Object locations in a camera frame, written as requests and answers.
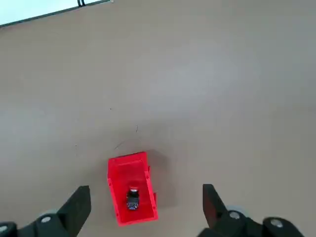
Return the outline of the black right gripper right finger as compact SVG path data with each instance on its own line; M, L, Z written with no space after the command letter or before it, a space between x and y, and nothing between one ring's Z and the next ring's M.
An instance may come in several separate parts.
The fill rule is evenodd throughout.
M228 210L211 184L202 187L202 206L208 227L200 237L303 237L286 219L267 217L257 223L240 211Z

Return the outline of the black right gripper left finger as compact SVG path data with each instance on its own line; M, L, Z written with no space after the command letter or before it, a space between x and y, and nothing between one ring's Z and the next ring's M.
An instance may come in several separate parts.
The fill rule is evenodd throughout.
M2 237L76 237L91 213L89 186L80 186L56 213L47 213L18 228L14 222L1 222Z

